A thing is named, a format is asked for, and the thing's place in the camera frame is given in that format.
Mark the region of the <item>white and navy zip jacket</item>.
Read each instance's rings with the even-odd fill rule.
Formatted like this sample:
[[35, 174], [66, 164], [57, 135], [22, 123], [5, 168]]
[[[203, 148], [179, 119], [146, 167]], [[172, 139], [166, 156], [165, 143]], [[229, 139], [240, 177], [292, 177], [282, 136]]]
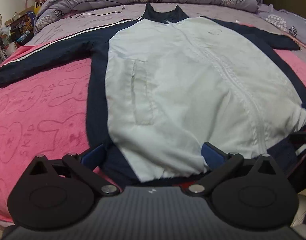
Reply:
[[206, 173], [202, 145], [252, 159], [286, 157], [306, 127], [306, 87], [276, 53], [289, 37], [180, 7], [79, 31], [0, 67], [0, 88], [80, 59], [87, 75], [86, 133], [104, 145], [100, 169], [126, 186]]

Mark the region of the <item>pink bunny print blanket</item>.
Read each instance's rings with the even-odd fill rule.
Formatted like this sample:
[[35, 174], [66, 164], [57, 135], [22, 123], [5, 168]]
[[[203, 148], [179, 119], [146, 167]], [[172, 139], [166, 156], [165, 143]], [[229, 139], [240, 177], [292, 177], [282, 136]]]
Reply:
[[[4, 64], [44, 45], [24, 46]], [[306, 87], [306, 67], [287, 64]], [[11, 221], [7, 197], [35, 155], [60, 158], [91, 148], [86, 133], [90, 71], [91, 60], [80, 59], [0, 88], [0, 220]]]

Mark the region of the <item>purple patterned pillow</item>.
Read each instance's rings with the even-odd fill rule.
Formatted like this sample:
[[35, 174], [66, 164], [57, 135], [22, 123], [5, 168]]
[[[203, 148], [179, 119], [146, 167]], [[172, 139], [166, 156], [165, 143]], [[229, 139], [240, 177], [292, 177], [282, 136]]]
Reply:
[[275, 10], [273, 5], [261, 4], [257, 16], [306, 45], [306, 19], [287, 10]]

